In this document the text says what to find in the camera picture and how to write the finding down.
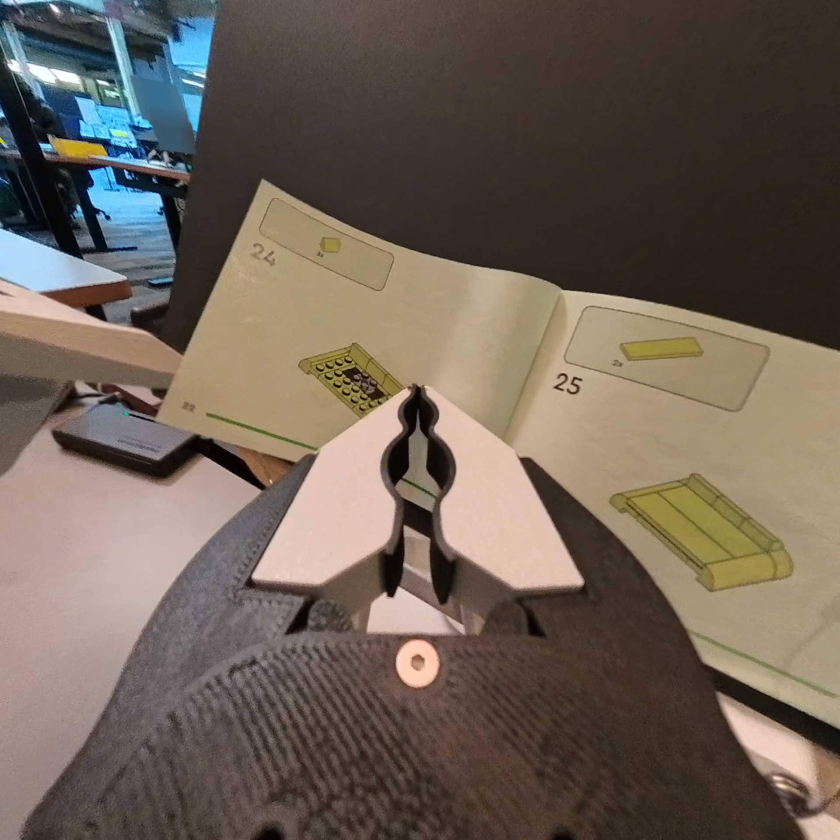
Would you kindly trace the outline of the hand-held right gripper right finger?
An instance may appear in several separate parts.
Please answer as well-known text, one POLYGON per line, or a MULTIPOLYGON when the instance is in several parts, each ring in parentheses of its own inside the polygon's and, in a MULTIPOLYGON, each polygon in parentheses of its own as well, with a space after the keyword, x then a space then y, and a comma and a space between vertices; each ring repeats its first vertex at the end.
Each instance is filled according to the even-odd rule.
POLYGON ((438 487, 429 567, 443 606, 485 621, 501 603, 582 592, 585 581, 516 451, 420 388, 426 471, 438 487))

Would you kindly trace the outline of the long office desk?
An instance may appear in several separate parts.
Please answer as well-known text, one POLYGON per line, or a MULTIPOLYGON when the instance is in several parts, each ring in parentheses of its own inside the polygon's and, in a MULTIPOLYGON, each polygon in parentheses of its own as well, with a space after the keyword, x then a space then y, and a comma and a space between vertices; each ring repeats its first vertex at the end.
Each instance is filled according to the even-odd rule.
POLYGON ((67 170, 77 190, 79 206, 91 237, 92 246, 78 247, 78 255, 118 253, 135 250, 135 246, 111 247, 105 239, 98 215, 92 204, 83 173, 107 169, 114 173, 116 183, 141 193, 160 197, 164 221, 170 236, 173 251, 177 253, 182 232, 182 221, 176 201, 185 201, 191 175, 170 166, 149 161, 129 161, 107 155, 89 155, 72 158, 61 154, 46 154, 45 162, 52 170, 67 170))

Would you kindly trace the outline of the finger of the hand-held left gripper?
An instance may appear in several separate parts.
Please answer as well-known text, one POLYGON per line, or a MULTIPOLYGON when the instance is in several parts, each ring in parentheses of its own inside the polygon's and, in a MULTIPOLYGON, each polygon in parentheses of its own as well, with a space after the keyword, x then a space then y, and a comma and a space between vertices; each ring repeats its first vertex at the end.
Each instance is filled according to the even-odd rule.
POLYGON ((139 329, 57 305, 2 306, 3 375, 60 382, 107 382, 150 389, 172 383, 182 356, 139 329))
POLYGON ((69 381, 1 380, 1 474, 18 461, 70 392, 69 381))

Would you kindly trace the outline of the white book stand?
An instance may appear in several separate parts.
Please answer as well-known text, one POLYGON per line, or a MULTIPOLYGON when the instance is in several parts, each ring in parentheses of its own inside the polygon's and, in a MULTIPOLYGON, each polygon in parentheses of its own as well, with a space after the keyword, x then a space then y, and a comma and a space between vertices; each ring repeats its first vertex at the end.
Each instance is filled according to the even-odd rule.
POLYGON ((429 551, 430 538, 409 524, 402 526, 403 572, 400 586, 420 598, 434 595, 429 551))

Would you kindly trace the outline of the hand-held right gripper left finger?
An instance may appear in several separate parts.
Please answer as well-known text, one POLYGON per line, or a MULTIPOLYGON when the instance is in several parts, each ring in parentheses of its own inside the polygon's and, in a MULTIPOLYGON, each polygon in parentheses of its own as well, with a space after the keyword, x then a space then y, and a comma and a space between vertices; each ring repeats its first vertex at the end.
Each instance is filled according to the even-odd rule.
POLYGON ((250 580, 260 590, 341 604, 354 619, 403 577, 405 501, 419 387, 399 392, 305 458, 250 580))

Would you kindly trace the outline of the black flat device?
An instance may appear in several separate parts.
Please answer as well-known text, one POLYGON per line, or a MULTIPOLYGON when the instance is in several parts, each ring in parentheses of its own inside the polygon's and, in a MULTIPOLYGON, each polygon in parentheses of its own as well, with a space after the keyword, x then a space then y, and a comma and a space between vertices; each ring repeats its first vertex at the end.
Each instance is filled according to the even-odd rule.
POLYGON ((195 434, 120 403, 91 406, 51 433, 69 452, 153 478, 172 476, 196 454, 195 434))

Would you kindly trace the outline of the black backdrop board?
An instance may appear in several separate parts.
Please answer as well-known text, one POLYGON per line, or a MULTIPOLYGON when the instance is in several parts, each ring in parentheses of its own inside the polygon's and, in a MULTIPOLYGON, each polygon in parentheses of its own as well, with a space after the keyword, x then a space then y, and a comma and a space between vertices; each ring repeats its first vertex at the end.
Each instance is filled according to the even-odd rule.
POLYGON ((396 245, 838 350, 838 2, 219 2, 164 340, 260 181, 396 245))

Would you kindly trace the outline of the instruction booklet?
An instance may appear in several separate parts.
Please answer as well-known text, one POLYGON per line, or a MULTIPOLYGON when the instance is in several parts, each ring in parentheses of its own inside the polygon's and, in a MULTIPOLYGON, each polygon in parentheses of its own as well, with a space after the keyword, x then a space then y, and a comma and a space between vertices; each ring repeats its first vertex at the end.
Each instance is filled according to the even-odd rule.
POLYGON ((413 383, 614 531, 706 664, 838 727, 838 351, 418 254, 262 182, 162 420, 298 461, 413 383))

